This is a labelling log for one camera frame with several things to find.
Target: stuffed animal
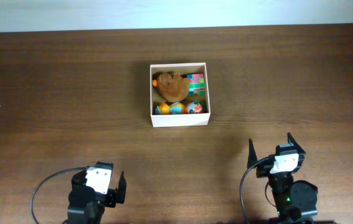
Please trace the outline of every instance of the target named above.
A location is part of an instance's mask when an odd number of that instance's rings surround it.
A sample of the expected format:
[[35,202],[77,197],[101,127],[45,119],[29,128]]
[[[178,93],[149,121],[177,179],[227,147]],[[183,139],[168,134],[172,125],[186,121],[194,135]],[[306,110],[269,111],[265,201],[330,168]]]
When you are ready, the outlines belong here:
[[180,73],[172,77],[170,73],[162,72],[153,80],[153,85],[165,100],[175,103],[184,100],[189,94],[190,78],[182,78]]

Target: white wall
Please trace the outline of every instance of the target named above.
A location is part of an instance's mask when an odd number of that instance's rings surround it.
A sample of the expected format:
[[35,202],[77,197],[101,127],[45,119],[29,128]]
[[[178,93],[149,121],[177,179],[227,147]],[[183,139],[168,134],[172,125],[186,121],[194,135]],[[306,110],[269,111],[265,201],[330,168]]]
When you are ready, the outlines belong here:
[[353,22],[353,0],[0,0],[0,32]]

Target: ball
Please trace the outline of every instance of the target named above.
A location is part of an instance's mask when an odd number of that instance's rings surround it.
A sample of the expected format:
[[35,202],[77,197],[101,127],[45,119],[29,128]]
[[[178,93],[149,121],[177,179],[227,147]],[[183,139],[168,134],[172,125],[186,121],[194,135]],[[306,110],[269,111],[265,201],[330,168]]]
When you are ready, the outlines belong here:
[[170,108],[171,114],[184,114],[186,111],[186,107],[180,102],[173,103]]
[[171,109],[166,103],[161,103],[159,106],[156,108],[156,115],[165,115],[165,114],[171,114]]
[[201,101],[197,101],[197,103],[201,104],[202,106],[202,112],[204,113],[205,111],[207,111],[207,105]]
[[193,114],[193,113],[203,113],[203,112],[204,110],[202,109],[202,105],[198,102],[192,102],[186,106],[186,113]]

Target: wooden table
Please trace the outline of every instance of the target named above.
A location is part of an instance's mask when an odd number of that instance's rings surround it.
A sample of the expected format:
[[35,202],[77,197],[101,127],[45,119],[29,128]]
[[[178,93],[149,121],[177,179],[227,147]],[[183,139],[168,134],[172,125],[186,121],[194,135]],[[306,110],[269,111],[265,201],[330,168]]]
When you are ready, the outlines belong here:
[[[181,62],[207,62],[210,124],[154,129],[149,65]],[[128,182],[102,223],[241,223],[248,138],[265,157],[288,131],[316,219],[353,223],[353,24],[0,34],[0,223],[32,223],[42,179],[98,160]],[[72,175],[38,192],[41,223],[66,219]],[[276,216],[266,181],[245,182],[251,219]]]

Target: colorful cube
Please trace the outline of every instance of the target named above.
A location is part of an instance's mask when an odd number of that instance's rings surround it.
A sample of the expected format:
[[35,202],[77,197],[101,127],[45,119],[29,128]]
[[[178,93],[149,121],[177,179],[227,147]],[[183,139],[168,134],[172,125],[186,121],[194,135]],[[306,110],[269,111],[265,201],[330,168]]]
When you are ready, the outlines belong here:
[[204,96],[205,94],[205,81],[204,74],[190,74],[189,96]]

